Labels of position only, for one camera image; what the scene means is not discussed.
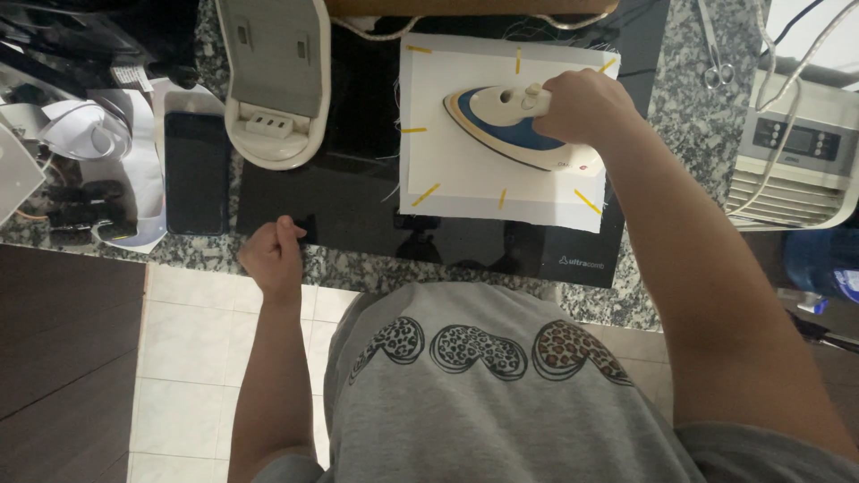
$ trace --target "granite countertop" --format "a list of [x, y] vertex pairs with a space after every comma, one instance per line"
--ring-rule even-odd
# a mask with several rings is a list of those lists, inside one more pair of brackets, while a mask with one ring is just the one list
[[[736, 163], [746, 108], [757, 68], [760, 36], [745, 0], [711, 0], [710, 16], [722, 57], [734, 65], [736, 80], [708, 90], [701, 82], [710, 61], [698, 7], [671, 0], [665, 38], [649, 107], [649, 122], [668, 147], [708, 193], [723, 205]], [[196, 32], [201, 83], [222, 98], [229, 71], [214, 0], [201, 0]], [[229, 188], [230, 226], [235, 228], [242, 159], [234, 154]], [[151, 254], [137, 254], [104, 244], [61, 248], [61, 251], [139, 262], [154, 261], [213, 272], [242, 273], [236, 253], [241, 235], [221, 237], [167, 235]], [[0, 229], [0, 242], [58, 250], [48, 241], [44, 222], [12, 217]], [[611, 289], [452, 268], [425, 262], [304, 248], [305, 284], [346, 290], [388, 293], [410, 282], [443, 280], [499, 284], [558, 302], [578, 321], [646, 330], [661, 330], [655, 308], [644, 289], [629, 236], [624, 232]]]

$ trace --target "scissors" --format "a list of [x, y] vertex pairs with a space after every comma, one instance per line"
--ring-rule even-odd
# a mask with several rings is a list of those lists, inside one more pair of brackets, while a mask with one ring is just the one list
[[704, 21], [704, 36], [707, 39], [707, 51], [710, 54], [712, 67], [704, 71], [704, 85], [707, 89], [716, 89], [728, 85], [734, 80], [734, 67], [731, 64], [722, 63], [719, 57], [719, 47], [716, 46], [716, 34], [713, 32], [713, 22], [707, 13], [707, 5], [704, 0], [698, 0], [698, 8], [701, 9], [701, 20]]

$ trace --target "vent grille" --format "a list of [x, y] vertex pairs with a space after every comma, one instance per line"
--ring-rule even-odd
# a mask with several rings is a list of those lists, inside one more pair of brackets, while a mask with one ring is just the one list
[[[737, 169], [728, 192], [728, 210], [746, 203], [763, 178], [761, 174]], [[834, 217], [844, 197], [844, 192], [837, 189], [785, 180], [775, 175], [766, 185], [751, 205], [735, 214], [762, 222], [811, 228]]]

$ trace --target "dark wooden cabinet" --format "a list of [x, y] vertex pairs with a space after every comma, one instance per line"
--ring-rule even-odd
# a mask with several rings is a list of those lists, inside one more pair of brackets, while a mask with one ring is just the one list
[[0, 246], [0, 481], [125, 481], [145, 270]]

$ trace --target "air conditioner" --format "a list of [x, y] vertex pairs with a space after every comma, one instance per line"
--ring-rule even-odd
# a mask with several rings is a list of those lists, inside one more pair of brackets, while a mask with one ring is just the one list
[[[758, 70], [752, 105], [765, 72]], [[785, 77], [774, 74], [765, 100]], [[773, 108], [758, 114], [749, 107], [726, 211], [758, 190], [767, 162], [787, 125], [796, 86]], [[764, 191], [747, 208], [728, 215], [740, 231], [823, 229], [843, 222], [859, 199], [859, 94], [805, 82], [796, 122]]]

